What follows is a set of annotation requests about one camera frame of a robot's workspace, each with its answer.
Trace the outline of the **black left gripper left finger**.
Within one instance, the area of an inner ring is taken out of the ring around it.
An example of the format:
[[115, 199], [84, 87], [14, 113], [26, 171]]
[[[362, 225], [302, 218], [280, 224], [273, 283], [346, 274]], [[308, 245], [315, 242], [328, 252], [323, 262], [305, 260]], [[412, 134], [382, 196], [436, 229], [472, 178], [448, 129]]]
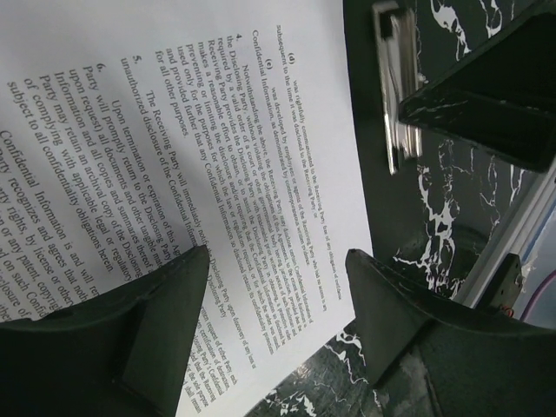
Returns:
[[195, 247], [91, 300], [3, 323], [2, 415], [175, 415], [209, 261]]

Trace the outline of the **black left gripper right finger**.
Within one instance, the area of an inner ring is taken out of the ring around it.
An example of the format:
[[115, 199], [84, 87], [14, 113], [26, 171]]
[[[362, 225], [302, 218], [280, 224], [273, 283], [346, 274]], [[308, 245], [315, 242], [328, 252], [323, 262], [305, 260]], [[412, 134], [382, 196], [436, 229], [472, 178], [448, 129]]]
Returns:
[[367, 380], [385, 416], [553, 416], [555, 333], [468, 308], [352, 248]]

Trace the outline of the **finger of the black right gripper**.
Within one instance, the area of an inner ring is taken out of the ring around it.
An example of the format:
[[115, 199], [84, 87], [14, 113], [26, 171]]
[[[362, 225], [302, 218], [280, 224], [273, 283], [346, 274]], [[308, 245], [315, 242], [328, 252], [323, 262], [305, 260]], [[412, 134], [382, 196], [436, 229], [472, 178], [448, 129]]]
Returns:
[[547, 172], [555, 158], [555, 15], [525, 14], [400, 106], [410, 125]]

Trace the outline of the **black clipboard folder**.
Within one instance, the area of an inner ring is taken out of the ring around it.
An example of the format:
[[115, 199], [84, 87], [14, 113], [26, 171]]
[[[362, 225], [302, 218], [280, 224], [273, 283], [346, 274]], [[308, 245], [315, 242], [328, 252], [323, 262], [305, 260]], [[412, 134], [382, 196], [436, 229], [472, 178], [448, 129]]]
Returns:
[[417, 163], [408, 163], [395, 175], [389, 171], [373, 5], [343, 3], [354, 127], [374, 257], [410, 266], [449, 264], [455, 255], [451, 226], [429, 217]]

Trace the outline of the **printed paper sheet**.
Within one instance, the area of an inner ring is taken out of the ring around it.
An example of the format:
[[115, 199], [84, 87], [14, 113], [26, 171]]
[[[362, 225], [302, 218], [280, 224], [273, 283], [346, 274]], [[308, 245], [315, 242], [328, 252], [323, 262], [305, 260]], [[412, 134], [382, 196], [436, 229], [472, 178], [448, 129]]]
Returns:
[[371, 249], [339, 1], [4, 1], [1, 326], [209, 252], [173, 416], [243, 416]]

